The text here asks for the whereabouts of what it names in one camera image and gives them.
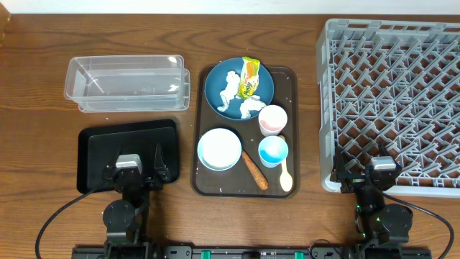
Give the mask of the cream plastic spoon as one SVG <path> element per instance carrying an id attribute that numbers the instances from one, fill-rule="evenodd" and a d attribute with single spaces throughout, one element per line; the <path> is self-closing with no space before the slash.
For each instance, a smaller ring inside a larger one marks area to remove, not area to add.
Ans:
<path id="1" fill-rule="evenodd" d="M 286 143 L 285 137 L 282 135 L 279 135 L 279 138 L 281 138 L 284 141 L 284 145 L 282 148 L 282 157 L 283 160 L 281 162 L 281 174 L 280 174 L 280 185 L 283 191 L 289 192 L 292 187 L 293 187 L 293 177 L 290 175 L 288 172 L 288 165 L 287 165 L 287 157 L 288 157 L 288 144 Z"/>

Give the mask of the light blue cup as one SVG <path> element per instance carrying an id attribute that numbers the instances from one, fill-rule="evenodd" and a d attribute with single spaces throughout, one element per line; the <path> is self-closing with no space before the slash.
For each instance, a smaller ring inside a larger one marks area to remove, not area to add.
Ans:
<path id="1" fill-rule="evenodd" d="M 280 136 L 265 137 L 258 146 L 259 159 L 263 166 L 274 168 L 287 158 L 289 147 Z"/>

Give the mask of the pink white cup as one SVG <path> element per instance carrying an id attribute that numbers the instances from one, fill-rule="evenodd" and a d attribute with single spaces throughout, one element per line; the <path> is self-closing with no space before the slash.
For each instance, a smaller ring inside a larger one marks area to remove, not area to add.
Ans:
<path id="1" fill-rule="evenodd" d="M 269 105 L 260 111 L 258 122 L 265 137 L 279 135 L 288 122 L 288 116 L 282 107 Z"/>

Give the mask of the dark blue plate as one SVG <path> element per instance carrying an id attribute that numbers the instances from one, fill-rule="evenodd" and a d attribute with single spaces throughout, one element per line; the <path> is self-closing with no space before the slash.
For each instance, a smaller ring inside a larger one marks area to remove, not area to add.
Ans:
<path id="1" fill-rule="evenodd" d="M 236 121 L 248 120 L 255 118 L 259 111 L 249 111 L 249 116 L 242 119 L 240 106 L 243 104 L 243 99 L 233 98 L 229 101 L 229 107 L 226 111 L 219 111 L 218 108 L 224 105 L 220 93 L 225 90 L 228 85 L 226 80 L 229 72 L 234 72 L 235 75 L 240 76 L 244 66 L 243 58 L 230 58 L 222 61 L 211 69 L 211 72 L 206 76 L 204 94 L 206 100 L 212 110 L 217 114 Z M 255 96 L 260 98 L 260 101 L 265 104 L 270 104 L 273 100 L 275 93 L 275 85 L 273 78 L 264 65 L 259 66 L 259 86 L 254 92 Z"/>

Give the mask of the white tissue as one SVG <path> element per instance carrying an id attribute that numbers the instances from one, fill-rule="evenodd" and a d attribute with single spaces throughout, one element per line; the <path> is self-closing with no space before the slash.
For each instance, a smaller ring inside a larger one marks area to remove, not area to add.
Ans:
<path id="1" fill-rule="evenodd" d="M 239 90 L 240 77 L 235 71 L 229 71 L 226 76 L 226 88 L 220 92 L 220 97 L 223 102 L 222 106 L 217 109 L 224 112 L 229 108 L 230 101 L 235 98 Z"/>
<path id="2" fill-rule="evenodd" d="M 241 119 L 249 119 L 251 111 L 259 112 L 266 107 L 266 103 L 260 100 L 259 96 L 253 95 L 243 101 L 240 106 Z"/>

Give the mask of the yellow green snack wrapper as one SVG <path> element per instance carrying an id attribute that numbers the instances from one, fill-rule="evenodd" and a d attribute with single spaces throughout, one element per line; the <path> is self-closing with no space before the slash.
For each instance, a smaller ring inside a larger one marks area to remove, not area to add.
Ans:
<path id="1" fill-rule="evenodd" d="M 241 99 L 248 99 L 259 86 L 260 61 L 249 57 L 243 57 L 242 60 L 244 64 L 241 70 L 237 96 Z"/>

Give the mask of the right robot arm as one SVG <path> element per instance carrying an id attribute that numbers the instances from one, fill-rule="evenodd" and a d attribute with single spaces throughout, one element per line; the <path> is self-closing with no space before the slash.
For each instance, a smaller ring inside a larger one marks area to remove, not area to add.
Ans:
<path id="1" fill-rule="evenodd" d="M 342 258 L 401 258 L 401 246 L 409 241 L 413 212 L 402 204 L 386 204 L 385 191 L 393 187 L 401 166 L 383 145 L 379 155 L 359 173 L 346 169 L 341 149 L 335 149 L 331 180 L 343 194 L 355 194 L 355 226 L 364 240 L 345 248 Z"/>

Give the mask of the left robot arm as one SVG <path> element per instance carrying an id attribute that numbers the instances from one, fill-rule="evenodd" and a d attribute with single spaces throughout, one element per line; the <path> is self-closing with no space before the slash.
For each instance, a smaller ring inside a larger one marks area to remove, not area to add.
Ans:
<path id="1" fill-rule="evenodd" d="M 161 145 L 156 145 L 153 171 L 145 173 L 138 154 L 118 155 L 106 165 L 102 179 L 122 198 L 103 212 L 106 241 L 102 258 L 156 259 L 162 251 L 147 236 L 150 192 L 161 191 L 171 179 Z"/>

